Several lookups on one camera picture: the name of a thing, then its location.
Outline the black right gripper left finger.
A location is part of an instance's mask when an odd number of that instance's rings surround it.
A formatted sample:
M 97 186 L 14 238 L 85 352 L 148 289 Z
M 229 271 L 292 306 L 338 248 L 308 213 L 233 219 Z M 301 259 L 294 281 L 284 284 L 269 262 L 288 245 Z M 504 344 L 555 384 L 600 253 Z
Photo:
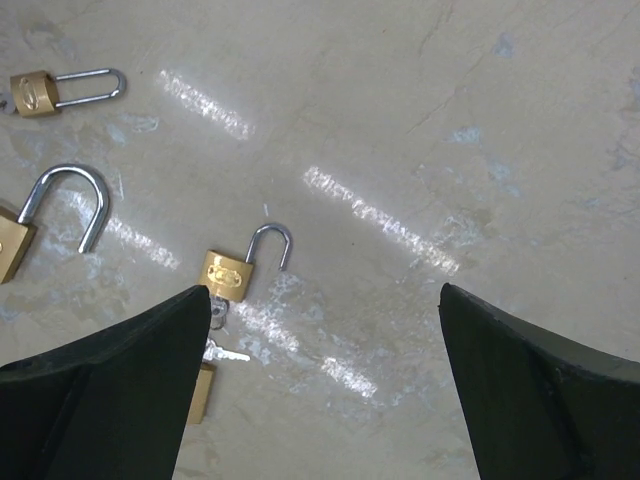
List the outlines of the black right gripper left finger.
M 209 322 L 209 293 L 193 286 L 2 366 L 2 478 L 171 478 Z

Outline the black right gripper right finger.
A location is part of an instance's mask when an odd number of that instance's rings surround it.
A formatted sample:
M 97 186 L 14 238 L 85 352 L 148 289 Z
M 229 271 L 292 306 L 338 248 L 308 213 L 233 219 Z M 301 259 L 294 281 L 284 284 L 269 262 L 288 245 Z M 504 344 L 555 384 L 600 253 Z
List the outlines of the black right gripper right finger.
M 439 317 L 481 478 L 638 478 L 637 362 L 449 283 Z

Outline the small long-shackle brass padlock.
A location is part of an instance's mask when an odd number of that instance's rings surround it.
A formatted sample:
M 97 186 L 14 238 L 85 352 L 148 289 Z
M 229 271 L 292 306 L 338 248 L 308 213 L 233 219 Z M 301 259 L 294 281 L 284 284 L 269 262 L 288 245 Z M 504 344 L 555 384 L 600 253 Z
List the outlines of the small long-shackle brass padlock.
M 113 90 L 71 100 L 61 100 L 57 84 L 94 77 L 111 76 L 117 80 Z M 10 89 L 16 110 L 23 118 L 44 117 L 61 109 L 111 100 L 122 96 L 127 87 L 126 76 L 118 69 L 102 68 L 89 71 L 52 75 L 39 70 L 10 78 Z

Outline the small silver keys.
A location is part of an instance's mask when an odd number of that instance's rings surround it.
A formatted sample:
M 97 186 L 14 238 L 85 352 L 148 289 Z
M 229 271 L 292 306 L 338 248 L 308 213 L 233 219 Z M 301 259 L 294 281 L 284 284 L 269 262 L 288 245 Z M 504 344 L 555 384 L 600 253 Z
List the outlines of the small silver keys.
M 210 329 L 220 330 L 226 324 L 227 314 L 230 307 L 229 301 L 224 298 L 211 295 L 210 304 L 211 304 Z

